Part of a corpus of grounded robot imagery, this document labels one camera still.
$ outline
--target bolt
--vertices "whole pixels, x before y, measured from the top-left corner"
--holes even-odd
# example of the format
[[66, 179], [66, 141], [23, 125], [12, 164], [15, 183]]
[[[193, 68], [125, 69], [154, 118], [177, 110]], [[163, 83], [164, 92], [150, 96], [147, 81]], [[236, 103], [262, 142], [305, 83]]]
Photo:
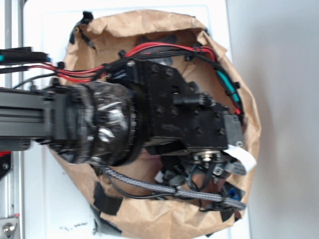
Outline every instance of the bolt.
[[2, 228], [5, 236], [8, 238], [9, 236], [11, 236], [14, 233], [15, 230], [15, 226], [11, 223], [7, 223], [4, 225], [4, 227]]
[[201, 129], [201, 127], [197, 127], [197, 128], [196, 128], [196, 132], [197, 132], [197, 133], [204, 133], [203, 130]]
[[225, 131], [224, 128], [221, 128], [221, 129], [219, 130], [219, 133], [220, 133], [220, 135], [225, 135], [225, 134], [226, 134], [226, 131]]
[[156, 107], [156, 111], [157, 111], [157, 113], [159, 113], [159, 114], [163, 114], [163, 113], [165, 112], [165, 109], [164, 109], [163, 106], [157, 106], [157, 107]]
[[204, 161], [204, 162], [210, 162], [210, 161], [211, 161], [211, 158], [205, 157], [205, 158], [203, 158], [203, 161]]
[[166, 75], [167, 76], [172, 76], [174, 75], [174, 71], [171, 69], [171, 68], [167, 68], [166, 71], [165, 71]]
[[220, 111], [218, 111], [218, 112], [216, 113], [216, 117], [217, 117], [217, 118], [221, 118], [221, 117], [222, 117], [222, 114], [221, 114]]
[[242, 141], [237, 141], [237, 142], [236, 142], [236, 146], [237, 146], [237, 147], [242, 147], [242, 146], [244, 146], [244, 144], [243, 144]]
[[9, 169], [9, 164], [8, 164], [8, 163], [4, 163], [4, 164], [2, 165], [2, 168], [3, 168], [4, 170], [8, 170], [8, 169]]
[[133, 66], [135, 66], [135, 61], [130, 60], [130, 61], [128, 61], [127, 65], [128, 65], [128, 67], [133, 67]]
[[30, 141], [29, 141], [28, 139], [25, 139], [25, 140], [23, 140], [23, 141], [20, 143], [20, 146], [21, 146], [22, 148], [29, 148], [29, 146], [30, 146]]
[[160, 71], [160, 68], [159, 68], [158, 65], [152, 65], [152, 66], [151, 66], [151, 71], [152, 71], [153, 73], [157, 73], [158, 71]]
[[173, 107], [173, 108], [171, 108], [171, 113], [172, 113], [172, 115], [174, 115], [174, 116], [176, 116], [176, 115], [178, 115], [178, 109], [176, 108], [176, 107]]

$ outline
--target gray wall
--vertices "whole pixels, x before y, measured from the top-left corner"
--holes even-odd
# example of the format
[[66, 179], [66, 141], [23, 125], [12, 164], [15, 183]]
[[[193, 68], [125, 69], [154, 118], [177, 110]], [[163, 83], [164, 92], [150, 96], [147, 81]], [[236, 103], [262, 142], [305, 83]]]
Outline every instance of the gray wall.
[[263, 132], [252, 239], [319, 238], [319, 1], [228, 0], [233, 62]]

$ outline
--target gray braided cable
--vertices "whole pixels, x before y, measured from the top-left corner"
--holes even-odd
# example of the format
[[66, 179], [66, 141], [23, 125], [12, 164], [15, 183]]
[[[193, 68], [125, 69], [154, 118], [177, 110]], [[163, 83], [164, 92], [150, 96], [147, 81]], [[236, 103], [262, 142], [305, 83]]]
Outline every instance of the gray braided cable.
[[231, 199], [229, 197], [226, 197], [223, 199], [223, 197], [219, 194], [194, 192], [190, 190], [176, 189], [176, 188], [172, 188], [168, 186], [157, 185], [157, 184], [143, 182], [137, 179], [129, 178], [121, 173], [114, 171], [113, 169], [109, 167], [101, 167], [101, 169], [104, 171], [104, 173], [108, 174], [109, 176], [113, 178], [116, 178], [117, 180], [120, 180], [124, 183], [130, 184], [136, 187], [144, 188], [150, 191], [169, 193], [169, 194], [172, 194], [172, 196], [176, 196], [176, 197], [202, 199], [202, 200], [208, 200], [212, 202], [223, 201], [223, 206], [233, 207], [239, 211], [242, 211], [246, 208], [245, 204], [237, 200]]

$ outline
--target brown paper bag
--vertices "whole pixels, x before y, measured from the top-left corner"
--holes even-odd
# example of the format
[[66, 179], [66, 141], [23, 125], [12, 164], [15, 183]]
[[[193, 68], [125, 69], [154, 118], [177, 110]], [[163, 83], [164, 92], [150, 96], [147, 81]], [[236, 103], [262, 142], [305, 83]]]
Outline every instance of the brown paper bag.
[[[69, 44], [64, 61], [68, 70], [91, 69], [117, 60], [120, 50], [131, 50], [141, 37], [158, 40], [174, 35], [176, 44], [192, 46], [200, 43], [213, 48], [217, 61], [232, 80], [241, 85], [239, 94], [246, 114], [243, 126], [244, 148], [257, 158], [261, 127], [254, 97], [225, 56], [226, 49], [214, 42], [204, 30], [205, 26], [194, 17], [162, 11], [138, 10], [102, 17], [74, 28], [74, 44]], [[216, 79], [213, 69], [207, 64], [196, 59], [186, 62], [183, 57], [176, 57], [172, 66], [179, 70], [186, 81], [195, 81], [201, 92], [208, 91], [217, 102], [227, 105], [234, 112], [230, 98]], [[111, 198], [122, 198], [110, 186], [106, 177], [96, 173], [90, 165], [71, 165], [57, 155], [56, 158], [94, 207], [97, 208], [97, 185], [102, 194]], [[114, 169], [129, 177], [153, 183], [155, 175], [161, 169], [161, 162], [159, 156], [150, 156], [143, 150], [133, 163]], [[254, 170], [246, 176], [231, 175], [227, 179], [229, 183], [246, 192], [242, 200], [244, 203], [248, 201], [253, 175]], [[117, 183], [128, 193], [150, 193], [141, 188]], [[106, 206], [111, 211], [116, 208], [115, 212], [101, 212], [101, 218], [120, 229], [122, 236], [141, 239], [191, 239], [232, 226], [235, 220], [233, 214], [225, 219], [220, 212], [203, 213], [198, 210], [198, 206], [177, 200], [124, 198], [119, 204], [110, 201]]]

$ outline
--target black bracket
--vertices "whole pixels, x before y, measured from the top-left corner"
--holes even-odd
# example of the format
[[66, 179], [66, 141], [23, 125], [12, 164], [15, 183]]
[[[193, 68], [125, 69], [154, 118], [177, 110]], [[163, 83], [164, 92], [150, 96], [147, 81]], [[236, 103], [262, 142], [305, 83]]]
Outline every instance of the black bracket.
[[11, 152], [0, 152], [0, 179], [11, 170]]

